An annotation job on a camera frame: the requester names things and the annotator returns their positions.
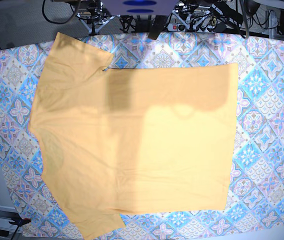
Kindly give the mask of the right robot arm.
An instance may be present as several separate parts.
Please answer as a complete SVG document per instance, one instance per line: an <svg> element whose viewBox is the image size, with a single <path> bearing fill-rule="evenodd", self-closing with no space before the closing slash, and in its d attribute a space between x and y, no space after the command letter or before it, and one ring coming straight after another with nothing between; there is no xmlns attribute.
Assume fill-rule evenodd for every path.
<svg viewBox="0 0 284 240"><path fill-rule="evenodd" d="M84 24L88 34L94 36L99 35L116 15L111 15L101 0L82 0L76 17Z"/></svg>

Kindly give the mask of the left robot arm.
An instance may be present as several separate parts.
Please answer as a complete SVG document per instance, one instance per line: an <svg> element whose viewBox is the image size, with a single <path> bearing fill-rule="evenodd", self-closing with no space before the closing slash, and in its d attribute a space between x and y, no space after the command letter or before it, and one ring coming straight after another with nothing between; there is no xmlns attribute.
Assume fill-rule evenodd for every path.
<svg viewBox="0 0 284 240"><path fill-rule="evenodd" d="M166 29L169 32L212 33L218 26L213 7L217 0L180 0L172 10Z"/></svg>

